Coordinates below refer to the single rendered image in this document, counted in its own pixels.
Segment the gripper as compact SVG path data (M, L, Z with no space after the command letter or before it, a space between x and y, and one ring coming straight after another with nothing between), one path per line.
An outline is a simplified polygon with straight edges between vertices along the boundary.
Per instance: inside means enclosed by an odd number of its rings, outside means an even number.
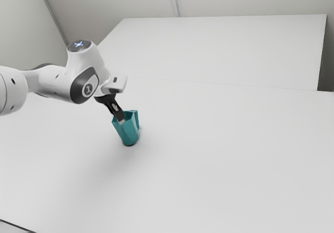
M105 105L108 110L113 114L119 124L124 123L125 115L122 108L115 100L116 94L108 94L104 96L94 97L95 101Z

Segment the teal faceted mug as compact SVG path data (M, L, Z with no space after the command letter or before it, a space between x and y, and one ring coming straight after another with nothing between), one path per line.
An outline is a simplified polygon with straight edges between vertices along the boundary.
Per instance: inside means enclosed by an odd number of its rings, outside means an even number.
M139 140L139 118L137 110L124 111L124 122L120 124L114 117L112 124L125 146L132 146Z

